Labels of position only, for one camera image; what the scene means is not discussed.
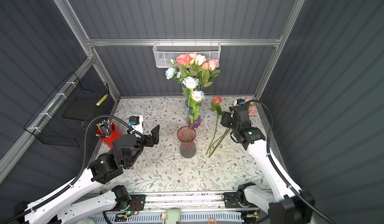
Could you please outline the magenta rose stem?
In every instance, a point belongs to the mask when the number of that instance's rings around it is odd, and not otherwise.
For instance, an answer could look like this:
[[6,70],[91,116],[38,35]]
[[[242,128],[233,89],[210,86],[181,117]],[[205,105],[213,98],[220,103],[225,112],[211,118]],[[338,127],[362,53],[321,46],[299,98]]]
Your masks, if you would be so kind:
[[214,131],[214,135],[213,135],[212,141],[209,144],[209,147],[208,147],[207,152],[206,152],[207,156],[211,156],[211,154],[213,152],[213,145],[214,145],[214,141],[215,141],[216,134],[217,134],[217,131],[218,131],[218,122],[219,122],[219,118],[222,115],[222,108],[221,108],[222,101],[223,100],[222,100],[222,98],[220,96],[216,96],[216,97],[213,98],[213,100],[211,102],[210,110],[212,112],[216,113],[216,123],[215,123],[215,131]]

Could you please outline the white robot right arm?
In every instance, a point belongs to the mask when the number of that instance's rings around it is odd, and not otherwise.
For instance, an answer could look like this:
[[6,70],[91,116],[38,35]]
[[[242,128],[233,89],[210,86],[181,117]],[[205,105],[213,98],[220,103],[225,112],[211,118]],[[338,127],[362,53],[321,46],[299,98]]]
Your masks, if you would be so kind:
[[246,111],[222,114],[221,125],[231,130],[231,138],[241,144],[257,161],[272,193],[254,183],[240,185],[237,200],[242,207],[254,205],[268,214],[273,224],[309,224],[314,213],[315,198],[303,191],[284,170],[270,149],[270,133],[263,134],[251,126]]

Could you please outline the purple blue glass vase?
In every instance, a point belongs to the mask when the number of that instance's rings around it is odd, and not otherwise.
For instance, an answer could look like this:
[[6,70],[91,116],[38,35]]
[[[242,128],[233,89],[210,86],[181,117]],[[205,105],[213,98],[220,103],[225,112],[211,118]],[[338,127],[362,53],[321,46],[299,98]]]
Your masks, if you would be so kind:
[[194,110],[192,107],[189,107],[189,101],[188,99],[185,100],[185,106],[188,108],[188,114],[187,114],[187,117],[186,117],[186,122],[187,122],[187,126],[188,127],[192,127],[192,128],[198,128],[201,123],[202,123],[202,117],[199,116],[197,118],[197,120],[195,120],[193,123],[191,122],[191,120],[189,119],[189,116],[190,115],[194,115]]

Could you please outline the cream pink rose stem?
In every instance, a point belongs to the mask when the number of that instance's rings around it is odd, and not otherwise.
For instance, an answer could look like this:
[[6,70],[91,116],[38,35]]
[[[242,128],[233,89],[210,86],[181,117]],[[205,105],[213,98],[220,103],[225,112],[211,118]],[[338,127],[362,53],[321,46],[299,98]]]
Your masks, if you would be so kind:
[[198,54],[195,59],[195,70],[199,71],[202,68],[202,65],[205,63],[206,57],[204,55]]

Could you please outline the pink peony flower stem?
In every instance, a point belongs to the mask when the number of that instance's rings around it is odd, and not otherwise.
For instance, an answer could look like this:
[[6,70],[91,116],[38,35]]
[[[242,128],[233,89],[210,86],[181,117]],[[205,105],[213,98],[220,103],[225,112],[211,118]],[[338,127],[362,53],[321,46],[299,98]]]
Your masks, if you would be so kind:
[[176,62],[179,64],[181,79],[186,77],[197,77],[197,71],[194,69],[197,53],[189,53],[180,55]]

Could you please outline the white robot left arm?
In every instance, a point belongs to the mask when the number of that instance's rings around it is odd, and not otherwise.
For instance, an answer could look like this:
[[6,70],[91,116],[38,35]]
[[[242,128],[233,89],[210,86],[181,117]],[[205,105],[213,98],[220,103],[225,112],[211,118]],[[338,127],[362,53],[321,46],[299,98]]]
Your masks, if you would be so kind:
[[123,185],[95,198],[78,200],[132,168],[145,147],[159,143],[159,126],[153,128],[150,135],[141,132],[141,129],[130,126],[128,133],[115,140],[113,148],[99,155],[82,170],[80,176],[39,200],[17,205],[17,221],[20,224],[74,224],[104,211],[138,209]]

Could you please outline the light blue peony flower stem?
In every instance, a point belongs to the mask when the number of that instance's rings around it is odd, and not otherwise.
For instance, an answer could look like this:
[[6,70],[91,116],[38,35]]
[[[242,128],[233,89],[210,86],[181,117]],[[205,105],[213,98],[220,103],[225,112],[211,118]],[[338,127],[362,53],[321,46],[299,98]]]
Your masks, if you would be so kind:
[[181,72],[179,71],[179,68],[176,66],[176,61],[171,59],[170,64],[171,66],[166,70],[165,76],[167,80],[172,80],[176,83],[181,83]]

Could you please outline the pale pink rose stem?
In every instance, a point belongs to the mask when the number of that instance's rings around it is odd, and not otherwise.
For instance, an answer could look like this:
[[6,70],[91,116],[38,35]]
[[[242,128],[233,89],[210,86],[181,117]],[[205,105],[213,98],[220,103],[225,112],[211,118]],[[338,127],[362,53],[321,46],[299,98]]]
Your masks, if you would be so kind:
[[[246,98],[245,102],[250,101],[250,100],[251,100],[250,98]],[[246,107],[248,108],[249,117],[254,116],[255,113],[256,113],[256,104],[255,103],[250,103],[250,104],[246,105]],[[227,128],[225,130],[225,132],[220,137],[215,138],[214,145],[213,145],[213,152],[212,152],[211,156],[214,154],[216,149],[221,145],[221,143],[223,142],[224,138],[229,134],[229,132],[230,132],[230,129]]]

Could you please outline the white blue rose stem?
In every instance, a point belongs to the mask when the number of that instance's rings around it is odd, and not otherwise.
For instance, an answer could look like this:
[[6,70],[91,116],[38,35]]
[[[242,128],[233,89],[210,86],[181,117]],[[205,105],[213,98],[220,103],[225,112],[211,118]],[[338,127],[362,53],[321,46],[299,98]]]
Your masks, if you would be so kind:
[[187,89],[187,97],[189,98],[190,93],[198,86],[199,80],[193,77],[187,77],[182,81],[182,83]]

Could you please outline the pink grey glass vase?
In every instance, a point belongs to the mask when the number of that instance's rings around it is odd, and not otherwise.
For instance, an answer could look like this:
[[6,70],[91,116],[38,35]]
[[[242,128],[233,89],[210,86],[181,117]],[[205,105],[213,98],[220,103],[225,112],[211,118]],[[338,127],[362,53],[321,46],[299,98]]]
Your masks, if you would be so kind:
[[192,158],[196,155],[196,136],[197,133],[192,127],[184,126],[178,130],[177,138],[180,142],[180,154],[183,158]]

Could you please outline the pink coral rose stem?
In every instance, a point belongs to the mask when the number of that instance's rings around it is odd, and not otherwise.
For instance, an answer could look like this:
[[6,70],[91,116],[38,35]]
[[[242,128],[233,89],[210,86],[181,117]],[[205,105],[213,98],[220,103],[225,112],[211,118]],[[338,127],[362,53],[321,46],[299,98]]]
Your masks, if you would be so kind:
[[200,68],[200,84],[202,87],[209,87],[212,85],[213,80],[221,73],[218,70],[219,61],[217,59],[211,59],[208,62],[204,62]]

